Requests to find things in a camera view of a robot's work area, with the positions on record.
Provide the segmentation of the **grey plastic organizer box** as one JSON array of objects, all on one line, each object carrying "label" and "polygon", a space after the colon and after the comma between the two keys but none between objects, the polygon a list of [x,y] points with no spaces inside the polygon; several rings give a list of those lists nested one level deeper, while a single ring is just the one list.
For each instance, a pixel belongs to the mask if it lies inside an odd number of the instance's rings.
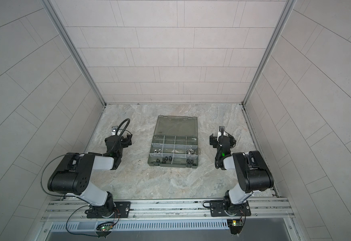
[{"label": "grey plastic organizer box", "polygon": [[[186,150],[190,148],[195,150],[194,155],[186,154]],[[162,153],[154,154],[154,149],[162,149]],[[198,152],[198,118],[196,116],[158,116],[148,156],[149,166],[196,169]],[[154,164],[157,158],[165,156],[172,156],[171,164]],[[187,159],[192,159],[193,165],[187,164]]]}]

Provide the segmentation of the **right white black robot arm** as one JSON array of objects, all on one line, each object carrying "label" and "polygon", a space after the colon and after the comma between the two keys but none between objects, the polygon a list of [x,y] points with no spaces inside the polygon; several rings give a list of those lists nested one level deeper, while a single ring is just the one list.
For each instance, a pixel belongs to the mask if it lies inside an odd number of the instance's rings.
[{"label": "right white black robot arm", "polygon": [[274,185],[273,176],[259,151],[232,153],[236,139],[226,131],[209,137],[209,144],[216,149],[215,168],[235,170],[237,184],[225,193],[223,211],[227,216],[246,216],[247,200],[254,192],[265,191]]}]

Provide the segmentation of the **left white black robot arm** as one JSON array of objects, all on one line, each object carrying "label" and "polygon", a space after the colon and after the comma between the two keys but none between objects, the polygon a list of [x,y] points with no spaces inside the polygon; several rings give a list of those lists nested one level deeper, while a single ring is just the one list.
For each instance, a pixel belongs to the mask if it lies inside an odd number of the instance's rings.
[{"label": "left white black robot arm", "polygon": [[87,218],[127,218],[130,202],[114,202],[109,191],[101,190],[91,179],[94,170],[116,170],[122,159],[123,149],[132,145],[132,134],[126,137],[109,136],[105,139],[107,152],[67,153],[47,182],[49,191],[60,194],[71,194],[86,202],[89,209]]}]

